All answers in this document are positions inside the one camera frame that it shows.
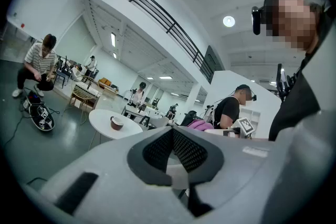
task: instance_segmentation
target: round ceiling light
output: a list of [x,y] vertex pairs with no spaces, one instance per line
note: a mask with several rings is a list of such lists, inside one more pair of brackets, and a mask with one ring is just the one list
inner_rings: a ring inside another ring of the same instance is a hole
[[235,25],[235,19],[231,16],[225,16],[223,19],[223,24],[227,27],[232,27]]

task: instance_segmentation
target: hand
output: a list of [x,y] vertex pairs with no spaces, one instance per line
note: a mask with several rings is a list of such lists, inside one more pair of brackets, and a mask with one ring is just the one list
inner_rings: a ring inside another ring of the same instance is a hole
[[38,71],[34,73],[34,77],[37,81],[41,81],[41,74]]

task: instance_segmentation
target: white sticker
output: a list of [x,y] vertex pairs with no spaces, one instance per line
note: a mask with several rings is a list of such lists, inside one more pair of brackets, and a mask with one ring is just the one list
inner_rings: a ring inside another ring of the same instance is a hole
[[268,155],[267,151],[263,151],[263,150],[253,148],[253,147],[249,147],[249,146],[244,147],[243,152],[245,152],[247,154],[254,155],[254,156],[258,156],[258,157],[261,157],[261,158],[266,158],[267,155]]

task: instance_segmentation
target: pink bag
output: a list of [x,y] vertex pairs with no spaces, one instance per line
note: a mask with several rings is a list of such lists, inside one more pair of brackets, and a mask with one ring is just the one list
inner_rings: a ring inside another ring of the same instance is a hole
[[200,131],[214,128],[211,123],[205,122],[204,120],[194,120],[187,127],[191,129],[200,130]]

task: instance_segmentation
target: black t-shirt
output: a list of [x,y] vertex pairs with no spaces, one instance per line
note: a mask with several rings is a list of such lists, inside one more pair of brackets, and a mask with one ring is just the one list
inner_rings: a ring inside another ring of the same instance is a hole
[[227,115],[230,117],[233,122],[235,122],[239,117],[239,101],[231,96],[225,98],[222,102],[220,102],[215,110],[215,129],[220,129],[219,122],[221,122],[222,115]]
[[319,41],[315,50],[311,54],[306,54],[306,57],[301,63],[297,81],[285,101],[281,104],[280,109],[272,122],[268,136],[270,141],[275,141],[278,133],[282,129],[294,127],[306,116],[320,110],[316,97],[301,71],[314,56],[329,32],[334,18],[334,10],[330,9],[331,8],[321,15],[318,28]]

